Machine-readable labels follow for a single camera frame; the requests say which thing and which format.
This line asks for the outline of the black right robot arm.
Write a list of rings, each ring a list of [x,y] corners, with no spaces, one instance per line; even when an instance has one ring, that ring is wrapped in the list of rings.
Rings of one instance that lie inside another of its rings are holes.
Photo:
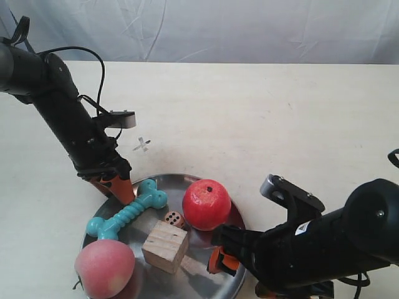
[[[233,225],[213,231],[209,273],[235,275],[246,268],[260,298],[333,298],[334,281],[357,289],[368,272],[398,263],[398,186],[375,179],[356,188],[343,208],[323,203],[277,175],[261,194],[285,208],[287,220],[261,232]]]

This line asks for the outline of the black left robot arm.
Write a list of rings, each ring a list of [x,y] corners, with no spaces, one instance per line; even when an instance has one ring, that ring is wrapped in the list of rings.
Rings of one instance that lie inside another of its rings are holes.
[[[131,166],[106,128],[132,128],[135,113],[108,112],[79,94],[68,67],[52,53],[33,54],[1,44],[1,91],[33,104],[69,155],[78,177],[122,204],[135,195]]]

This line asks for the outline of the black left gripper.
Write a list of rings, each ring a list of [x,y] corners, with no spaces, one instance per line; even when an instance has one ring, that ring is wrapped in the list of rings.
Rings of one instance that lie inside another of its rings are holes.
[[[110,190],[123,205],[133,202],[135,194],[129,179],[131,166],[117,152],[117,139],[107,136],[105,129],[95,120],[78,123],[68,128],[67,132],[69,135],[64,138],[64,148],[78,175],[83,178],[105,175],[111,179],[107,181],[110,184],[108,188],[100,183],[100,176],[90,178],[89,183],[106,197],[109,197]]]

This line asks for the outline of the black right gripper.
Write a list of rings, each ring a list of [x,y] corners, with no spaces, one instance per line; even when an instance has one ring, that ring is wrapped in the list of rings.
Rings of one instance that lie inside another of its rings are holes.
[[[294,264],[288,259],[288,250],[266,232],[223,224],[212,232],[211,244],[215,249],[208,260],[208,273],[224,272],[234,277],[242,265],[257,278],[254,290],[258,298],[334,297],[331,281],[287,287],[283,278]]]

